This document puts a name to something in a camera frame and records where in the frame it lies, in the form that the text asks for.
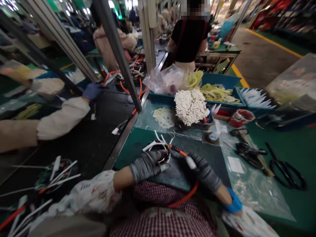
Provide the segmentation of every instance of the checkered apron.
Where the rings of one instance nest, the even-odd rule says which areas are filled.
[[[176,208],[165,208],[185,196],[181,191],[146,180],[134,187],[133,194],[136,207],[144,211],[116,223],[111,237],[217,236],[211,216],[206,215],[208,207],[193,198]]]

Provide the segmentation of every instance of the black scissors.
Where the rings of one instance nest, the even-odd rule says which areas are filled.
[[[277,179],[277,181],[279,181],[280,184],[289,189],[297,189],[302,191],[307,190],[307,183],[302,174],[288,162],[280,160],[274,152],[274,150],[270,147],[269,143],[266,143],[266,146],[270,150],[271,155],[273,157],[273,159],[270,161],[270,169],[275,174],[275,178]],[[284,182],[280,177],[276,175],[276,173],[274,172],[274,166],[278,167],[278,169],[281,171],[287,182]],[[298,185],[294,181],[292,174],[289,170],[292,170],[293,173],[298,177],[298,179],[300,180],[300,185]]]

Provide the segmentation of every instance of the red container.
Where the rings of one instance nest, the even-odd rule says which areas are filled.
[[[248,110],[238,109],[227,121],[228,124],[234,128],[241,127],[251,121],[256,117],[254,114]]]

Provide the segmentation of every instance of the concrete floor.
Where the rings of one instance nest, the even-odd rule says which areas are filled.
[[[299,58],[239,28],[232,42],[242,50],[235,65],[251,88],[266,87]]]

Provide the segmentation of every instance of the hand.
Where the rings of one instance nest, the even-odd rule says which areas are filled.
[[[88,100],[94,100],[102,92],[102,85],[96,83],[90,83],[83,92],[82,96],[86,97]]]
[[[196,173],[198,179],[203,183],[213,194],[216,194],[219,187],[222,185],[222,180],[215,174],[214,170],[208,164],[207,160],[192,154],[189,156],[194,161],[196,168],[190,168]]]
[[[141,156],[129,166],[135,182],[137,183],[141,180],[148,179],[170,168],[170,164],[158,165],[157,163],[165,154],[166,152],[164,150],[143,152]]]

